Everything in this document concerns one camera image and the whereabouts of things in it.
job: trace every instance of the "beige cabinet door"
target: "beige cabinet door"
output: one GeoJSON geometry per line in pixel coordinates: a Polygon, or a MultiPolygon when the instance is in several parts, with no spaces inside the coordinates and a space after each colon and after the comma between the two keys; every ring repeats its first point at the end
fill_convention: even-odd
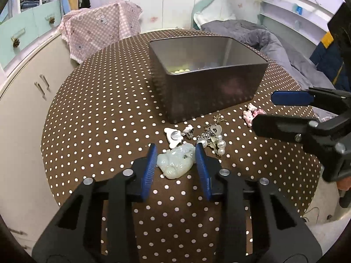
{"type": "Polygon", "coordinates": [[[59,208],[46,179],[40,143],[52,99],[74,67],[64,41],[57,37],[0,97],[0,214],[9,228],[25,233],[16,234],[18,238],[37,241],[59,208]]]}

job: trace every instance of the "pine cone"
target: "pine cone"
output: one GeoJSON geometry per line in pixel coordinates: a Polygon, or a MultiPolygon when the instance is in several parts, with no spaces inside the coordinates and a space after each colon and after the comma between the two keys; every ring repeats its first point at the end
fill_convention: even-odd
{"type": "Polygon", "coordinates": [[[13,48],[17,48],[18,46],[20,45],[20,39],[17,37],[17,38],[14,38],[13,39],[13,48]]]}

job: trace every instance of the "brown storage box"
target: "brown storage box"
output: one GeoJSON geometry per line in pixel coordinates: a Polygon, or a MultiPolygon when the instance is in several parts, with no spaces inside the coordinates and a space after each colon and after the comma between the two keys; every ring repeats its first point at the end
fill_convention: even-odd
{"type": "Polygon", "coordinates": [[[152,80],[172,124],[251,100],[268,62],[230,37],[150,41],[152,80]],[[175,71],[190,71],[171,74],[175,71]]]}

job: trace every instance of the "round table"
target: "round table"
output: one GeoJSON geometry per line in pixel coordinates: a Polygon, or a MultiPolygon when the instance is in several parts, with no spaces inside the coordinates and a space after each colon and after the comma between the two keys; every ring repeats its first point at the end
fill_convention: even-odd
{"type": "MultiPolygon", "coordinates": [[[[213,123],[209,114],[171,125],[153,91],[148,55],[149,41],[178,36],[214,35],[202,31],[164,30],[140,34],[112,44],[77,67],[57,92],[42,136],[42,155],[48,183],[59,205],[85,177],[111,178],[146,155],[150,143],[158,152],[168,149],[165,127],[194,134],[213,123]]],[[[275,106],[274,90],[298,90],[292,77],[271,59],[252,102],[269,114],[313,116],[311,107],[275,106]]],[[[227,142],[222,167],[238,175],[274,182],[302,215],[317,187],[320,163],[300,144],[256,137],[242,119],[249,102],[220,113],[227,142]]],[[[212,155],[211,149],[205,149],[212,155]]],[[[155,169],[150,196],[133,204],[136,240],[141,262],[212,262],[220,225],[220,203],[207,202],[196,168],[176,180],[155,169]]],[[[252,252],[250,209],[247,210],[247,252],[252,252]]],[[[101,252],[107,253],[102,218],[101,252]]]]}

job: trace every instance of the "pearl bead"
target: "pearl bead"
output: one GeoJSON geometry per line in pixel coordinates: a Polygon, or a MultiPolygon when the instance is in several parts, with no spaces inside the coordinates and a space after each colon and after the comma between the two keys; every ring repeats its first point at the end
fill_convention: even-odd
{"type": "Polygon", "coordinates": [[[219,155],[224,155],[224,153],[225,153],[224,148],[218,148],[217,153],[219,155]]]}
{"type": "Polygon", "coordinates": [[[226,143],[225,143],[224,140],[219,140],[219,141],[217,142],[217,146],[218,146],[218,148],[225,148],[226,143]]]}
{"type": "Polygon", "coordinates": [[[196,144],[198,144],[198,143],[201,143],[202,144],[202,146],[205,148],[206,146],[207,146],[207,140],[206,139],[204,139],[203,137],[200,137],[197,141],[196,141],[196,144]]]}

